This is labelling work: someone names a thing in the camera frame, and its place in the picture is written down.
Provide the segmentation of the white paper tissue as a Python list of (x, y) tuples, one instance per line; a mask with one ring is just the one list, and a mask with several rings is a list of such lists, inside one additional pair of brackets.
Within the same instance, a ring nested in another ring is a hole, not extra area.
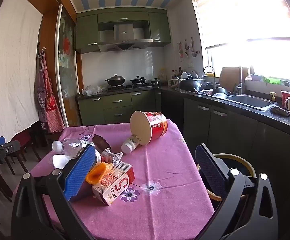
[(54, 169), (63, 170), (70, 160), (72, 160), (72, 157), (65, 154), (55, 154), (52, 156), (52, 164)]

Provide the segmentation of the clear plastic water bottle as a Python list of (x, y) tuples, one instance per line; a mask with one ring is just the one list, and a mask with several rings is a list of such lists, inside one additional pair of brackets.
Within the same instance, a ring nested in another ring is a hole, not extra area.
[(91, 141), (84, 141), (79, 139), (66, 139), (64, 141), (55, 140), (52, 143), (52, 149), (58, 154), (75, 158), (78, 156), (79, 151), (87, 145), (94, 146)]

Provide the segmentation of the silver snack wrapper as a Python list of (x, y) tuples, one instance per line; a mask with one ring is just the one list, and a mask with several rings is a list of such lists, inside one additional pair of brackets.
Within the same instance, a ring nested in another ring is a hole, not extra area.
[(121, 158), (123, 157), (122, 152), (112, 153), (109, 147), (103, 150), (100, 155), (102, 162), (113, 164), (114, 167), (120, 163)]

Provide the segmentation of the red white milk carton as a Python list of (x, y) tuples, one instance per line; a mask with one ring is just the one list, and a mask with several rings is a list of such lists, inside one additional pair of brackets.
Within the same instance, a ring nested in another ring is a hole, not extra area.
[(101, 202), (110, 206), (134, 179), (133, 166), (120, 162), (104, 175), (99, 183), (92, 186), (92, 191)]

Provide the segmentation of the small white plastic bottle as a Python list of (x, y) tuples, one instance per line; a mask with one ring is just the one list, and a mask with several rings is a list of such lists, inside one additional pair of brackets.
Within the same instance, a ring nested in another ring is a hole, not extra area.
[(121, 145), (121, 151), (124, 154), (130, 154), (136, 149), (136, 147), (139, 145), (139, 142), (139, 137), (133, 134), (123, 142)]

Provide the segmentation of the red paper noodle bucket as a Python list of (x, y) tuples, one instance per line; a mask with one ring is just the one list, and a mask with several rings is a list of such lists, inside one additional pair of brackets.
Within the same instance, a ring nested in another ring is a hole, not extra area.
[(142, 146), (164, 136), (167, 129), (167, 119), (161, 112), (135, 111), (130, 118), (131, 134), (138, 137)]

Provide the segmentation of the dark wooden chair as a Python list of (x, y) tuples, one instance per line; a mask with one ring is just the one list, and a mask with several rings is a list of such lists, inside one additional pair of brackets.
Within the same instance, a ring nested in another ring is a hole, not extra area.
[[(35, 131), (33, 129), (33, 126), (31, 126), (30, 128), (25, 129), (24, 131), (20, 132), (19, 134), (17, 134), (13, 138), (13, 140), (17, 140), (20, 142), (20, 150), (17, 152), (10, 153), (10, 154), (6, 155), (6, 157), (4, 158), (4, 162), (8, 165), (8, 167), (13, 175), (14, 175), (14, 171), (11, 167), (11, 164), (8, 160), (8, 157), (10, 157), (11, 160), (13, 160), (13, 157), (17, 157), (18, 162), (20, 163), (22, 168), (26, 170), (26, 167), (23, 164), (23, 162), (26, 161), (26, 159), (24, 157), (24, 152), (26, 152), (27, 147), (30, 147), (33, 150), (33, 152), (35, 153), (38, 160), (39, 161), (41, 160), (41, 158), (38, 155), (36, 148), (35, 148), (37, 143), (36, 143), (36, 139), (34, 138), (34, 136), (35, 136)], [(10, 202), (12, 202), (11, 197), (12, 197), (13, 193), (11, 192), (10, 187), (6, 184), (6, 181), (4, 180), (4, 178), (2, 177), (1, 174), (0, 174), (0, 192), (2, 192), (2, 194)]]

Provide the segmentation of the hanging red apron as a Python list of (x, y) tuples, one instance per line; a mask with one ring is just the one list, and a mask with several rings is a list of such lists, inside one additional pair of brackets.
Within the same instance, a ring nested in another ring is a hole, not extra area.
[(34, 92), (36, 93), (38, 117), (42, 129), (49, 133), (55, 133), (64, 130), (65, 126), (49, 79), (45, 50), (46, 48), (43, 47), (37, 55), (39, 70), (35, 77)]

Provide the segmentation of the green lower cabinets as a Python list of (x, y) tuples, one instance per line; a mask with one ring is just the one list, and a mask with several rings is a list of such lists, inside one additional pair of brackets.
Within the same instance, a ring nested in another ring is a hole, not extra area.
[(161, 111), (161, 92), (151, 87), (104, 92), (79, 96), (82, 125), (103, 125), (129, 122), (135, 111)]

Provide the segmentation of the dark dish rag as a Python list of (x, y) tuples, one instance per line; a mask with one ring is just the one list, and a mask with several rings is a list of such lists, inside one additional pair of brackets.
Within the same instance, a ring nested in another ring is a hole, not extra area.
[(284, 116), (284, 117), (289, 117), (290, 116), (290, 111), (282, 108), (278, 105), (274, 105), (270, 108), (270, 112), (276, 115)]

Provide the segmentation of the large black pan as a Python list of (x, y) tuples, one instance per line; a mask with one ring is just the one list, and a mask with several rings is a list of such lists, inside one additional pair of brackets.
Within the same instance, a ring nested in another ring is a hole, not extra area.
[(177, 85), (173, 85), (172, 88), (178, 88), (189, 92), (201, 92), (203, 91), (202, 84), (198, 80), (185, 79), (179, 82)]

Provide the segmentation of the red mug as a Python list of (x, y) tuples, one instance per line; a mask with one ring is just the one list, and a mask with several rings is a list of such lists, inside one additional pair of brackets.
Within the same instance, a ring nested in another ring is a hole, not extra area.
[(285, 107), (285, 101), (290, 97), (290, 92), (289, 91), (285, 91), (285, 90), (282, 90), (281, 91), (281, 104), (283, 107)]

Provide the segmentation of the small black pot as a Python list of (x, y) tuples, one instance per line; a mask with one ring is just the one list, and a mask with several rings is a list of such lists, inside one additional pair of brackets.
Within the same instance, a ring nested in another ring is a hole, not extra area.
[(145, 83), (146, 80), (147, 79), (145, 77), (136, 76), (136, 78), (131, 79), (130, 81), (132, 82), (133, 85), (135, 85), (135, 84), (138, 84), (138, 83)]

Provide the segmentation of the steel range hood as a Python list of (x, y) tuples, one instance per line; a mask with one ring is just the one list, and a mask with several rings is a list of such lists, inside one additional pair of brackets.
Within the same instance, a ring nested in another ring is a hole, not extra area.
[(145, 49), (153, 42), (148, 22), (100, 25), (98, 47), (101, 52)]

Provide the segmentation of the green upper cabinets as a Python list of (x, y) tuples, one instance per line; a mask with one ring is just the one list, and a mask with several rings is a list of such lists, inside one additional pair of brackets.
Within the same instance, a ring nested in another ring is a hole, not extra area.
[(75, 48), (81, 54), (164, 47), (170, 43), (165, 9), (113, 7), (77, 14)]

